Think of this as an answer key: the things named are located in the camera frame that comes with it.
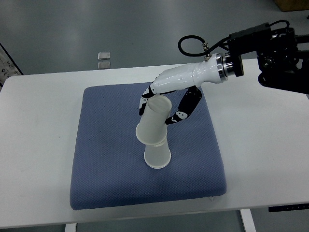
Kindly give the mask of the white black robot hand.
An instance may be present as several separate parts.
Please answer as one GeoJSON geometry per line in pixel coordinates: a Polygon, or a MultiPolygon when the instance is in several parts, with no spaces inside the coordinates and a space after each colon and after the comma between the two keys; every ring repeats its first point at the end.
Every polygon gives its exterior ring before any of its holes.
{"type": "Polygon", "coordinates": [[[205,83],[220,84],[233,75],[231,57],[214,54],[201,63],[192,63],[163,71],[141,95],[139,115],[143,115],[149,98],[186,89],[177,111],[166,119],[165,124],[174,124],[187,119],[195,110],[202,98],[199,87],[205,83]]]}

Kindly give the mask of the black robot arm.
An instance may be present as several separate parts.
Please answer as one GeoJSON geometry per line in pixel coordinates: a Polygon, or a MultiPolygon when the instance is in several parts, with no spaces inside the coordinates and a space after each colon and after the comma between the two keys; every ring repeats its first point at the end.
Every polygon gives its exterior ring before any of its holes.
{"type": "Polygon", "coordinates": [[[309,52],[297,46],[307,44],[309,36],[296,35],[288,25],[274,30],[271,26],[264,23],[229,35],[227,46],[235,76],[244,75],[241,55],[256,52],[262,86],[308,94],[309,52]]]}

